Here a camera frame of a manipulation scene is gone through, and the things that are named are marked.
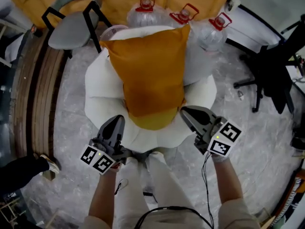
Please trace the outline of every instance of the black pants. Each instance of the black pants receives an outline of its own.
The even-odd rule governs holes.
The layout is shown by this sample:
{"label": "black pants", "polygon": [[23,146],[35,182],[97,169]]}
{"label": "black pants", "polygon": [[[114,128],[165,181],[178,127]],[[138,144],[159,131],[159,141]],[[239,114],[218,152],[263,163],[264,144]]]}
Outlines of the black pants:
{"label": "black pants", "polygon": [[0,168],[0,195],[12,193],[27,185],[40,172],[49,169],[46,159],[33,155],[16,159]]}
{"label": "black pants", "polygon": [[41,229],[41,227],[37,227],[32,222],[28,221],[26,216],[23,214],[18,216],[17,218],[18,225],[14,227],[14,229]]}

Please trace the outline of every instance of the grey floor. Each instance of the grey floor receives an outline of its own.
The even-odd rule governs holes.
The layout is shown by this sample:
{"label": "grey floor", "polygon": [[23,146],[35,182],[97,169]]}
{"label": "grey floor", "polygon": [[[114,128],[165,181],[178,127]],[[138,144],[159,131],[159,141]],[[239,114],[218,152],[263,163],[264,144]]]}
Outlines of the grey floor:
{"label": "grey floor", "polygon": [[[253,114],[255,86],[241,88],[244,99],[238,97],[233,83],[250,76],[247,67],[239,60],[241,53],[226,45],[217,58],[213,70],[217,97],[212,110],[243,128],[244,136],[234,147],[231,161],[250,211],[256,213],[265,207],[271,212],[300,162],[292,157],[293,150],[289,145],[293,120],[287,109],[279,115],[267,97],[262,99],[260,111]],[[54,128],[54,155],[61,163],[61,173],[52,182],[36,176],[22,189],[37,222],[48,221],[59,209],[54,226],[58,229],[79,226],[88,213],[98,181],[99,175],[80,167],[76,160],[84,145],[98,131],[84,113],[84,76],[96,57],[92,44],[77,49],[64,71]],[[294,88],[291,94],[297,109],[295,119],[298,119],[304,99]],[[201,177],[203,156],[193,146],[193,140],[194,136],[190,136],[179,147],[169,149],[166,160],[196,209],[207,218],[206,190]],[[207,175],[212,214],[217,221],[220,200],[211,160],[207,164]],[[143,189],[152,190],[149,174],[143,170],[141,176]]]}

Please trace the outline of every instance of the black cable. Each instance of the black cable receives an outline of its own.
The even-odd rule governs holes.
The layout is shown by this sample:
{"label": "black cable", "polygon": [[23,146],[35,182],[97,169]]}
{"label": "black cable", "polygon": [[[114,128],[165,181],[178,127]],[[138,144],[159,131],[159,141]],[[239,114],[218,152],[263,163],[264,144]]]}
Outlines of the black cable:
{"label": "black cable", "polygon": [[156,200],[155,196],[153,195],[153,193],[148,193],[148,192],[143,192],[144,196],[149,196],[149,197],[153,197],[154,201],[156,201],[156,203],[158,203],[158,201]]}
{"label": "black cable", "polygon": [[116,195],[116,194],[118,193],[118,191],[119,191],[121,185],[122,185],[122,183],[120,182],[120,183],[118,184],[118,187],[116,188],[116,190],[115,190],[115,192],[114,192],[114,195]]}
{"label": "black cable", "polygon": [[209,188],[208,188],[208,182],[207,182],[207,176],[206,176],[206,164],[207,164],[207,160],[209,159],[209,157],[211,156],[211,153],[207,153],[205,156],[205,160],[203,163],[203,166],[201,168],[201,175],[205,184],[205,188],[206,188],[206,197],[207,197],[207,203],[208,203],[208,211],[209,211],[209,216],[210,216],[210,221],[212,224],[212,228],[214,228],[214,218],[213,215],[211,213],[211,209],[210,209],[210,201],[209,201]]}
{"label": "black cable", "polygon": [[141,216],[141,218],[138,220],[137,224],[135,225],[134,229],[140,229],[141,225],[143,224],[146,216],[154,211],[158,211],[158,210],[163,210],[163,209],[169,209],[169,210],[189,210],[193,213],[195,213],[197,216],[199,216],[211,229],[214,229],[214,218],[213,215],[211,213],[211,209],[210,209],[210,201],[209,201],[209,190],[208,190],[208,183],[207,183],[207,176],[206,176],[206,164],[207,164],[207,160],[209,159],[209,157],[211,156],[211,153],[207,153],[204,159],[204,163],[201,169],[201,175],[203,177],[203,181],[206,187],[206,195],[207,195],[207,203],[208,203],[208,211],[209,211],[209,216],[210,216],[210,220],[211,220],[211,224],[202,216],[200,215],[195,209],[192,208],[187,208],[187,207],[180,207],[180,206],[169,206],[169,207],[159,207],[159,208],[154,208],[148,212],[146,212],[144,215]]}
{"label": "black cable", "polygon": [[143,224],[146,216],[154,211],[157,210],[162,210],[162,209],[169,209],[169,210],[190,210],[191,212],[195,213],[197,216],[199,216],[201,219],[205,221],[205,223],[210,227],[213,228],[212,225],[202,216],[200,215],[196,210],[192,208],[187,208],[187,207],[180,207],[180,206],[169,206],[169,207],[159,207],[159,208],[154,208],[148,212],[146,212],[144,215],[141,216],[141,218],[138,220],[137,224],[135,225],[134,229],[140,229],[141,225]]}

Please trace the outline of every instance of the chair wheel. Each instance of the chair wheel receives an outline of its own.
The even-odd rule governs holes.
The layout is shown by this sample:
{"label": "chair wheel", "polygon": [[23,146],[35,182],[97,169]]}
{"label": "chair wheel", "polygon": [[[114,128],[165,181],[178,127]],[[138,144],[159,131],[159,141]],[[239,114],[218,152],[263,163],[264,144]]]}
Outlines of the chair wheel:
{"label": "chair wheel", "polygon": [[238,88],[239,88],[239,85],[238,85],[237,83],[234,83],[234,84],[233,84],[233,87],[234,87],[234,89],[238,89]]}

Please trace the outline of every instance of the grey chair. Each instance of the grey chair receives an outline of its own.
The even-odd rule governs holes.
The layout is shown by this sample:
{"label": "grey chair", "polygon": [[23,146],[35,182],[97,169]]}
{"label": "grey chair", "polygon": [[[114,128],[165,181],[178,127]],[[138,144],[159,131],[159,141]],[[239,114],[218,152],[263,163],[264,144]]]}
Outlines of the grey chair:
{"label": "grey chair", "polygon": [[[102,50],[95,34],[98,22],[103,21],[108,27],[112,26],[100,10],[102,3],[100,0],[92,0],[83,12],[78,11],[64,16],[59,10],[71,1],[73,0],[56,0],[42,16],[42,20],[51,32],[49,46],[68,51],[71,58],[70,50],[86,45],[92,38],[98,53],[100,53]],[[51,25],[47,18],[49,13],[62,19],[56,28]]]}

